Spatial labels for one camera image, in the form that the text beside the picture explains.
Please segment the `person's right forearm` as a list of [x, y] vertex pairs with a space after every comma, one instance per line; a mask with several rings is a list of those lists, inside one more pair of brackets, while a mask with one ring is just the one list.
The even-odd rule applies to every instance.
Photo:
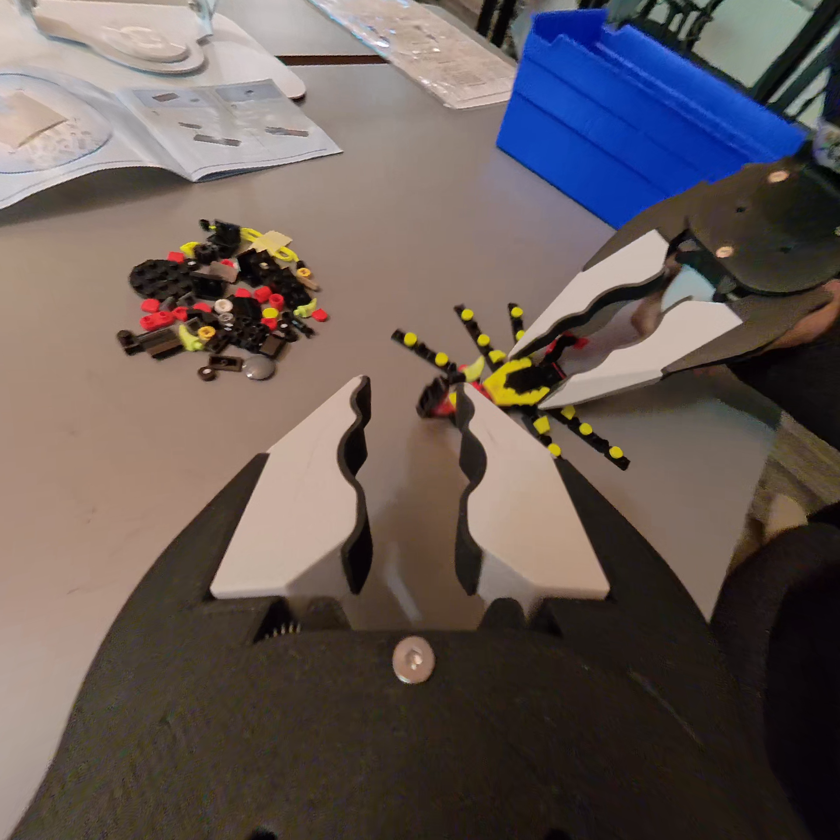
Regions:
[[839, 449], [839, 327], [809, 343], [728, 363], [744, 384]]

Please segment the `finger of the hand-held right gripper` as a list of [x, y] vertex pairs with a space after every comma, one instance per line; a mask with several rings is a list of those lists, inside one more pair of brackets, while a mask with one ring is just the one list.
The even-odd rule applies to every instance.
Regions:
[[672, 365], [742, 325], [724, 303], [686, 299], [665, 311], [644, 338], [631, 334], [620, 311], [584, 348], [569, 348], [560, 363], [563, 382], [540, 403], [550, 410], [598, 400], [658, 382]]
[[554, 340], [557, 350], [567, 332], [575, 340], [588, 342], [580, 349], [565, 349], [563, 361], [601, 361], [610, 352], [627, 346], [631, 336], [622, 331], [621, 325], [609, 328], [608, 324], [628, 302], [651, 293], [665, 267], [669, 245], [668, 239], [651, 230], [583, 270], [515, 343], [509, 359], [544, 351]]

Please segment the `flat clear plastic bag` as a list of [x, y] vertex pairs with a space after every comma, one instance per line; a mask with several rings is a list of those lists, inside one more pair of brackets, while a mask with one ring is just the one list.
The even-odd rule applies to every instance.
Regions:
[[334, 23], [451, 110], [506, 104], [517, 75], [497, 48], [409, 1], [312, 1]]

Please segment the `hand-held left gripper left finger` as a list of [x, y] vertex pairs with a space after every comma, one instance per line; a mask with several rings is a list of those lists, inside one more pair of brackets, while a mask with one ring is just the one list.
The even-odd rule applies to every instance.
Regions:
[[268, 449], [211, 583], [214, 598], [361, 593], [373, 558], [358, 481], [370, 420], [371, 380], [356, 375]]

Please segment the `black yellow lego scorpion model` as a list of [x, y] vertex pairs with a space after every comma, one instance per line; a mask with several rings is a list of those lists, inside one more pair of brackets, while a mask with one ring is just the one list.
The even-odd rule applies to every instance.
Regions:
[[454, 310], [479, 350], [479, 358], [473, 364], [457, 364], [446, 353], [430, 349], [414, 332], [396, 329], [391, 336], [393, 342], [436, 370], [436, 377], [425, 386], [416, 404], [416, 413], [422, 419], [446, 419], [454, 424], [456, 387], [465, 385], [504, 413], [523, 417], [530, 434], [549, 450], [552, 457], [559, 458], [562, 454], [561, 447], [554, 443], [550, 434], [550, 416], [556, 416], [574, 436], [615, 467], [622, 471], [629, 468], [631, 461], [624, 451], [582, 421], [573, 406], [563, 406], [558, 411], [539, 408], [541, 401], [549, 395], [550, 387], [560, 385], [566, 379], [560, 367], [562, 353], [567, 349], [583, 348], [587, 339], [568, 330], [549, 342], [539, 360], [534, 361], [530, 356], [526, 360], [510, 360], [507, 354], [492, 346], [490, 336], [482, 331], [471, 308], [457, 306]]

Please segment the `pile of loose lego pieces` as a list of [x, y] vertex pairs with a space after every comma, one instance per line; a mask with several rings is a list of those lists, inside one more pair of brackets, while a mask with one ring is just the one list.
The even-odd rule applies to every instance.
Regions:
[[290, 237], [222, 220], [199, 224], [204, 239], [131, 269], [139, 327], [115, 339], [130, 358], [191, 355], [202, 382], [223, 373], [266, 382], [288, 346], [313, 339], [315, 326], [330, 320], [321, 287]]

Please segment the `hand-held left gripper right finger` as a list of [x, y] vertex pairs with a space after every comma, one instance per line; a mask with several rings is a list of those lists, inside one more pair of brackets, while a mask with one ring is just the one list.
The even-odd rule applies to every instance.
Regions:
[[610, 585], [557, 466], [524, 427], [470, 385], [456, 391], [455, 572], [484, 606], [516, 602], [526, 618], [553, 598], [606, 599]]

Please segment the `white monitor stand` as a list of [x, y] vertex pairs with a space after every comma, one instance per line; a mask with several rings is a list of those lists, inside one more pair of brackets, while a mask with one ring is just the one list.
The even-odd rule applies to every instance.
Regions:
[[291, 100], [305, 83], [217, 2], [2, 2], [2, 67], [31, 64], [111, 91], [175, 80], [274, 81]]

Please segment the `blue plastic bin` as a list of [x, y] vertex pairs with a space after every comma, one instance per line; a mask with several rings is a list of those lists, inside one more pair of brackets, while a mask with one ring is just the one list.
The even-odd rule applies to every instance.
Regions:
[[497, 147], [614, 228], [807, 131], [600, 9], [537, 14]]

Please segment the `open instruction booklet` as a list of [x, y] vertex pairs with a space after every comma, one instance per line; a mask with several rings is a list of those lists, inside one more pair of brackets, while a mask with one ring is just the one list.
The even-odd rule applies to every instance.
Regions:
[[55, 71], [2, 69], [2, 209], [99, 172], [199, 183], [340, 153], [273, 80], [106, 91]]

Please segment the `person's right hand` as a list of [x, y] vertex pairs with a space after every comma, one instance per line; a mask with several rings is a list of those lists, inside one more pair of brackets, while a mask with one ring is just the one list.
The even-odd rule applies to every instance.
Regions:
[[833, 326], [839, 316], [839, 279], [827, 282], [823, 290], [829, 294], [830, 300], [773, 342], [774, 350], [787, 350], [812, 343]]

